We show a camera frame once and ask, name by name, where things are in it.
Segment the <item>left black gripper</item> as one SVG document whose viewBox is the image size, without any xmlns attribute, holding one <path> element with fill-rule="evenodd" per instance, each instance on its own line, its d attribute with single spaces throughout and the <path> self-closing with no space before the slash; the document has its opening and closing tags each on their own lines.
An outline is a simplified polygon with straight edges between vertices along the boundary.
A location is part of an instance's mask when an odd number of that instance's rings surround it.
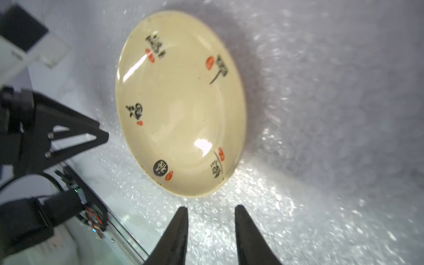
<svg viewBox="0 0 424 265">
<path fill-rule="evenodd" d="M 53 141 L 84 134 L 95 138 L 50 150 Z M 41 172 L 108 139 L 99 122 L 41 93 L 1 88 L 1 166 L 12 166 L 16 176 Z"/>
</svg>

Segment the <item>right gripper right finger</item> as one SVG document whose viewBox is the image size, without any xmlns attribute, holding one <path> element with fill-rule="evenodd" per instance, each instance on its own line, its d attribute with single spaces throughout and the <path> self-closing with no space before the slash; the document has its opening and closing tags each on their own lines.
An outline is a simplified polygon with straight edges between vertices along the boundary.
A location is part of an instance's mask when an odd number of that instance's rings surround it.
<svg viewBox="0 0 424 265">
<path fill-rule="evenodd" d="M 237 257 L 240 265 L 281 265 L 243 205 L 235 208 Z"/>
</svg>

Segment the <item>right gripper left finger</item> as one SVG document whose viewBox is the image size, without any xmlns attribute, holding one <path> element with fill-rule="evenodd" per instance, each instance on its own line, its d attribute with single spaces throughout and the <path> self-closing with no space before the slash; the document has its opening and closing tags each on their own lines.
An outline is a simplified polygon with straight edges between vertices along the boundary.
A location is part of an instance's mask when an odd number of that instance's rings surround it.
<svg viewBox="0 0 424 265">
<path fill-rule="evenodd" d="M 188 243 L 188 209 L 179 207 L 145 265 L 185 265 Z"/>
</svg>

